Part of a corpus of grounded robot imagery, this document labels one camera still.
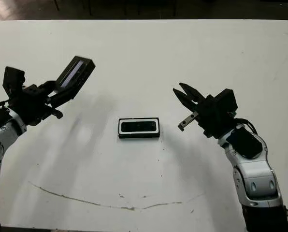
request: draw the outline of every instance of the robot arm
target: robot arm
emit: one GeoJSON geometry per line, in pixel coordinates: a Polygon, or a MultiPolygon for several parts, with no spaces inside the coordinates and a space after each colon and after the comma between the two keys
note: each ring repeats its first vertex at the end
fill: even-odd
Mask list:
{"type": "Polygon", "coordinates": [[[196,120],[206,137],[215,137],[233,166],[233,178],[249,232],[288,232],[288,211],[283,205],[274,171],[267,161],[267,145],[254,126],[234,118],[237,110],[232,90],[216,97],[203,97],[180,83],[185,93],[174,89],[180,102],[193,113],[179,124],[181,131],[196,120]],[[246,124],[252,132],[246,130],[246,124]]]}
{"type": "Polygon", "coordinates": [[[61,118],[56,107],[76,96],[94,68],[92,60],[74,57],[56,81],[23,88],[25,73],[6,67],[2,86],[9,99],[0,102],[0,170],[6,150],[26,132],[27,125],[36,126],[50,115],[61,118]]]}

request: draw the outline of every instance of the white tabletop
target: white tabletop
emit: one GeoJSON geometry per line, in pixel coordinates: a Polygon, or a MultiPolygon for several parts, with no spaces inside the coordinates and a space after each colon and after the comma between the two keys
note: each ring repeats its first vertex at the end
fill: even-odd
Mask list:
{"type": "Polygon", "coordinates": [[[234,90],[238,117],[269,148],[288,207],[288,21],[0,22],[5,66],[26,85],[55,80],[73,56],[96,69],[64,117],[29,127],[0,176],[4,226],[86,231],[244,231],[232,167],[172,92],[234,90]],[[159,117],[159,139],[119,140],[121,117],[159,117]]]}

